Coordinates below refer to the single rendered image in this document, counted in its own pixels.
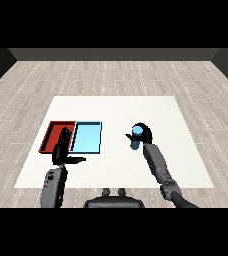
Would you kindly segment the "red shallow open box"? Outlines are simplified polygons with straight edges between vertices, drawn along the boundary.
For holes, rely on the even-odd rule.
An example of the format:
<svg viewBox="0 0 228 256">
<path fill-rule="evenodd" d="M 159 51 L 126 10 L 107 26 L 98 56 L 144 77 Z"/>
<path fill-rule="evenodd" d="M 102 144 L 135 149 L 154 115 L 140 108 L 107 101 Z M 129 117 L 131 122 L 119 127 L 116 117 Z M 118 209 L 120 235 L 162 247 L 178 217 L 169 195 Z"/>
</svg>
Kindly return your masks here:
<svg viewBox="0 0 228 256">
<path fill-rule="evenodd" d="M 41 154 L 51 154 L 59 140 L 62 129 L 66 127 L 71 132 L 74 132 L 75 124 L 75 121 L 51 121 L 38 152 Z"/>
</svg>

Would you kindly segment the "dark grey robot body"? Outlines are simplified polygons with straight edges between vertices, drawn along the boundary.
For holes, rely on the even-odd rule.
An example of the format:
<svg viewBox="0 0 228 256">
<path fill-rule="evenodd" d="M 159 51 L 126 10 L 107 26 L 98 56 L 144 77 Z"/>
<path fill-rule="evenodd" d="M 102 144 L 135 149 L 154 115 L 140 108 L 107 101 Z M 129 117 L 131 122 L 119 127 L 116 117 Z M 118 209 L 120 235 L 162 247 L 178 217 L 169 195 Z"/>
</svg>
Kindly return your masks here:
<svg viewBox="0 0 228 256">
<path fill-rule="evenodd" d="M 84 208 L 144 208 L 144 204 L 139 199 L 128 197 L 124 188 L 118 189 L 117 196 L 111 196 L 110 189 L 104 188 L 102 195 L 87 200 Z"/>
</svg>

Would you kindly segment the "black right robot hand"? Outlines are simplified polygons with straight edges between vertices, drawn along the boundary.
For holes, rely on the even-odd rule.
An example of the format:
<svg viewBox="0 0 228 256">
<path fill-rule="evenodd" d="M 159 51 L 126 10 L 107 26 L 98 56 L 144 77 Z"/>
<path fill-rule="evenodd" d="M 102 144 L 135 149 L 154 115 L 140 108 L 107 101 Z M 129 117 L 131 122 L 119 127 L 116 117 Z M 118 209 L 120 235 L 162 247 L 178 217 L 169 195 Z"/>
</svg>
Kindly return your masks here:
<svg viewBox="0 0 228 256">
<path fill-rule="evenodd" d="M 151 144 L 152 140 L 153 140 L 151 129 L 144 123 L 136 123 L 134 126 L 141 126 L 142 127 L 142 129 L 143 129 L 142 136 L 141 137 L 133 137 L 132 134 L 127 134 L 127 137 L 131 141 L 132 140 L 138 140 L 138 141 L 143 142 L 143 143 Z"/>
</svg>

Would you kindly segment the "light blue shallow open box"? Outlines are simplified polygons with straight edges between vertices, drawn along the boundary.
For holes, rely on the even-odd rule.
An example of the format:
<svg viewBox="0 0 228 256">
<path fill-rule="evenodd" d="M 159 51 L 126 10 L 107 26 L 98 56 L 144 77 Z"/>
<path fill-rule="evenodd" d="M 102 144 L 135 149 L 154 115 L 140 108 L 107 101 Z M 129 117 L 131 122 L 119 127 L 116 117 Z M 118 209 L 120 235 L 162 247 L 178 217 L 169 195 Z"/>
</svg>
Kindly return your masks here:
<svg viewBox="0 0 228 256">
<path fill-rule="evenodd" d="M 102 123 L 100 121 L 78 121 L 69 152 L 71 154 L 99 154 L 101 131 Z"/>
</svg>

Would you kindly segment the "small blue can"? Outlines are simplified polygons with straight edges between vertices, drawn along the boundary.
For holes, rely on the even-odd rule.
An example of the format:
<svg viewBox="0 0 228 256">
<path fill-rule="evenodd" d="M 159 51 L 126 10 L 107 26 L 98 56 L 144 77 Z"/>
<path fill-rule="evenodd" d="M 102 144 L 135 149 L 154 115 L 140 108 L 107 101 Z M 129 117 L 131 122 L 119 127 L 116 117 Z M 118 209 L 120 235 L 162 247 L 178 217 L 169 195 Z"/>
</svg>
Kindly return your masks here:
<svg viewBox="0 0 228 256">
<path fill-rule="evenodd" d="M 141 137 L 142 133 L 143 133 L 143 129 L 142 129 L 141 126 L 134 126 L 132 128 L 132 136 L 133 137 Z M 139 146 L 140 146 L 140 142 L 138 140 L 132 140 L 131 141 L 130 147 L 133 150 L 137 150 L 139 148 Z"/>
</svg>

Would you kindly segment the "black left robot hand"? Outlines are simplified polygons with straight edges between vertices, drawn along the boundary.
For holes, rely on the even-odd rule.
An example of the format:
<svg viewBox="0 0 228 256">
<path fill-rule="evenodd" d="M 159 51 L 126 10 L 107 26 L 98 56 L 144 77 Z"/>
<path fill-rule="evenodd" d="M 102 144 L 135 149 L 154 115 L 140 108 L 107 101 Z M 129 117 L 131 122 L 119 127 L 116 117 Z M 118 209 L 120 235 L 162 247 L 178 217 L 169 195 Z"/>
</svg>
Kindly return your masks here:
<svg viewBox="0 0 228 256">
<path fill-rule="evenodd" d="M 58 142 L 54 146 L 52 153 L 52 163 L 54 165 L 78 164 L 79 162 L 85 161 L 84 157 L 68 156 L 71 135 L 72 132 L 67 127 L 61 130 Z"/>
</svg>

